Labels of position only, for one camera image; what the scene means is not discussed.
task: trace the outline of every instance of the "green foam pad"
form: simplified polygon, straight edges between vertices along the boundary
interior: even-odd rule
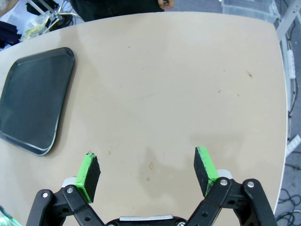
[[[99,176],[100,168],[97,156],[94,153],[86,154],[74,185],[84,194],[88,203],[92,203],[94,200]]]
[[[203,196],[206,197],[213,183],[217,180],[218,173],[205,147],[196,147],[194,155],[194,170],[196,172]]]

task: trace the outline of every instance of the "bolt head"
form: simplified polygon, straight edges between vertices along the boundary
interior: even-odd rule
[[[249,181],[249,182],[247,183],[247,185],[248,185],[248,187],[254,187],[254,183],[253,183],[252,181]]]
[[[227,184],[228,182],[225,179],[221,180],[221,185],[226,186]]]
[[[47,192],[44,192],[44,193],[42,194],[42,197],[43,197],[43,198],[47,198],[47,197],[48,197],[48,193],[47,193]]]
[[[73,187],[69,187],[69,188],[67,189],[67,193],[71,193],[71,192],[73,192]]]

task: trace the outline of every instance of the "beige tabletop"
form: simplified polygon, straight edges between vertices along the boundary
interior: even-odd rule
[[[75,55],[56,144],[37,157],[0,140],[0,204],[25,225],[35,194],[56,192],[94,152],[92,204],[119,216],[188,218],[203,199],[196,146],[241,183],[258,179],[274,209],[286,143],[282,58],[274,26],[246,17],[171,12],[67,27],[0,52],[0,84],[18,58]],[[74,224],[68,217],[66,225]],[[215,225],[238,225],[222,210]]]

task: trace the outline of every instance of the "green object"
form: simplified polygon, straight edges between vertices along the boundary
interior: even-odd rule
[[[97,156],[94,153],[86,154],[74,185],[84,194],[88,203],[92,203],[94,200],[99,175]]]
[[[19,222],[0,206],[0,226],[21,226]]]
[[[202,193],[204,197],[206,197],[219,176],[205,147],[196,147],[194,169],[196,171]]]

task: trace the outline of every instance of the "screw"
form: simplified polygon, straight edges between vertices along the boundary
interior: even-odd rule
[[[203,217],[207,217],[207,216],[208,216],[208,212],[207,212],[207,211],[203,211],[203,212],[202,212],[202,216],[203,216]]]
[[[252,181],[248,182],[248,187],[254,187],[254,183]]]
[[[225,179],[221,180],[221,185],[226,186],[227,184],[228,182]]]
[[[67,189],[67,193],[71,193],[71,192],[73,192],[73,188],[72,188],[72,187],[69,187],[69,188]]]
[[[47,192],[44,192],[44,193],[42,194],[42,197],[43,197],[43,198],[47,198],[47,196],[48,196],[48,193],[47,193]]]

